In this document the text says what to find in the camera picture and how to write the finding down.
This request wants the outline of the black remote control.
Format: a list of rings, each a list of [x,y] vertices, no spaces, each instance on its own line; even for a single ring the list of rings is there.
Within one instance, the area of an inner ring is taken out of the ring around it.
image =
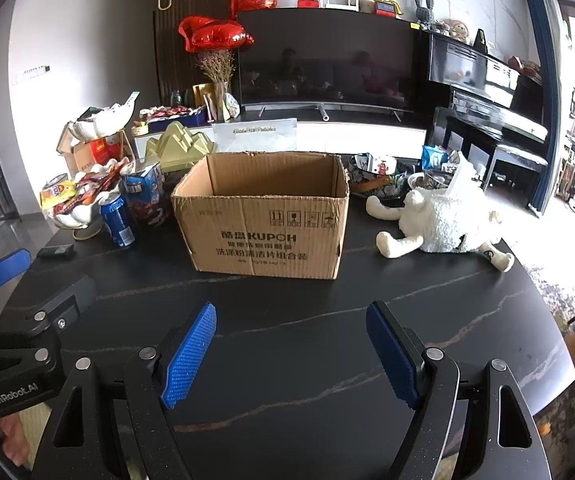
[[[76,255],[76,249],[73,244],[50,245],[41,248],[37,253],[37,258],[41,260],[69,259],[74,255]]]

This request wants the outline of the yellow snack packet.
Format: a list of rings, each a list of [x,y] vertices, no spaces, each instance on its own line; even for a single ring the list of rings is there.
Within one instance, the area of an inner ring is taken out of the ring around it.
[[[59,174],[45,183],[39,194],[39,203],[44,211],[51,210],[58,204],[76,196],[76,185],[68,174]]]

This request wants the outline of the white shell snack bowl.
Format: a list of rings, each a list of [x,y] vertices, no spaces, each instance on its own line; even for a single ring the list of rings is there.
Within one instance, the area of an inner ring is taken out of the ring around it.
[[[46,215],[62,231],[69,231],[76,242],[85,242],[105,229],[101,214],[104,200],[119,195],[120,171],[130,165],[128,157],[95,164],[89,172],[74,177],[74,195],[52,206]]]

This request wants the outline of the blue drink can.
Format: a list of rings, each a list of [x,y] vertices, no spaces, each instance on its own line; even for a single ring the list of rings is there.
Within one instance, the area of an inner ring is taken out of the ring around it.
[[[118,191],[112,191],[100,200],[100,212],[109,236],[117,246],[126,248],[135,242],[131,214]]]

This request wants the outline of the white plush sheep toy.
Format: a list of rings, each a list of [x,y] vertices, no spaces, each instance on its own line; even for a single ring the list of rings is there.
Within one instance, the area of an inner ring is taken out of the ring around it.
[[[462,157],[447,188],[414,188],[401,208],[391,208],[370,196],[367,213],[379,220],[396,221],[403,237],[382,231],[376,235],[376,248],[388,259],[411,254],[417,249],[437,254],[477,252],[500,272],[507,273],[515,263],[509,252],[501,252],[501,222],[491,209],[484,191],[474,181],[474,166]]]

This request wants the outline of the brown cardboard box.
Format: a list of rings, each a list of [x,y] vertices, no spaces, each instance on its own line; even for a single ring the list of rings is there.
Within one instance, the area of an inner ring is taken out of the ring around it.
[[[349,185],[336,155],[209,154],[171,201],[196,270],[314,280],[338,274]]]

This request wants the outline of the small glass bowl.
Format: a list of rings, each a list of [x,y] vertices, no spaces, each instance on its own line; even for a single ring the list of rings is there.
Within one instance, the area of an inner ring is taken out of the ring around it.
[[[438,170],[426,170],[416,172],[408,177],[408,186],[414,188],[424,188],[424,190],[442,190],[447,188],[452,180],[452,174]]]

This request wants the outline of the black glass snack bowl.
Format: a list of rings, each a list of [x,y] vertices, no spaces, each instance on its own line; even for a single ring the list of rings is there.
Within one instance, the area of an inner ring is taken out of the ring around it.
[[[349,187],[351,193],[380,200],[399,200],[409,188],[409,166],[398,162],[394,156],[356,154],[348,162]]]

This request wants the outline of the green gold mountain box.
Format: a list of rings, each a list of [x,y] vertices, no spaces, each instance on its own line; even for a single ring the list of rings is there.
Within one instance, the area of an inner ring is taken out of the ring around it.
[[[202,131],[192,132],[172,122],[157,139],[146,143],[145,165],[157,162],[164,174],[191,168],[214,151],[214,141]]]

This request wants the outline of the blue tray of candies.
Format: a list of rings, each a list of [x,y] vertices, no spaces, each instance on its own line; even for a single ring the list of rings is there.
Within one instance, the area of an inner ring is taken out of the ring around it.
[[[185,127],[195,128],[207,124],[207,108],[205,105],[197,108],[185,106],[142,108],[138,113],[138,119],[144,122],[149,133],[163,132],[172,122],[180,122]]]

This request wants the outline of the black piano bench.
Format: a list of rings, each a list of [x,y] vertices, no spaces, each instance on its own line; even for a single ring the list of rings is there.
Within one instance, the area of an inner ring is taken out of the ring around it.
[[[487,188],[489,188],[498,164],[516,166],[517,168],[526,169],[536,174],[541,174],[543,170],[549,167],[549,162],[544,158],[523,150],[522,148],[518,148],[513,144],[493,144],[487,146],[487,148],[482,148],[481,151],[484,151],[488,155],[483,184],[481,185],[484,193],[486,193]]]

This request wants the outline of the white tv cabinet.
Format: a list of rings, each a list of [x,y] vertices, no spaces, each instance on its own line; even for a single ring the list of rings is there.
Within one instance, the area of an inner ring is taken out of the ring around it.
[[[295,118],[229,122],[191,129],[225,152],[370,153],[419,159],[426,132],[364,122],[300,122]]]

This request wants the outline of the dried flowers in vase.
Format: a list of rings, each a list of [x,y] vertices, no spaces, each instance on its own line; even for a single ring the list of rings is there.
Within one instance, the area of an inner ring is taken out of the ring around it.
[[[230,50],[204,50],[196,54],[196,64],[214,85],[217,122],[227,122],[233,115],[226,106],[226,95],[234,74],[234,54]]]

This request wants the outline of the large black television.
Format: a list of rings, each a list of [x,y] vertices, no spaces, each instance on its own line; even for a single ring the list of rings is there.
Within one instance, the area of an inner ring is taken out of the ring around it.
[[[409,110],[417,31],[397,18],[327,9],[238,14],[254,44],[238,54],[245,105],[341,103]]]

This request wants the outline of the grey bunny plush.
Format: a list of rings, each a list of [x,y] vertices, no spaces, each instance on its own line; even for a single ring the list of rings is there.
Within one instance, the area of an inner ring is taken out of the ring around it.
[[[414,0],[414,3],[417,21],[423,28],[430,29],[435,22],[434,0]]]

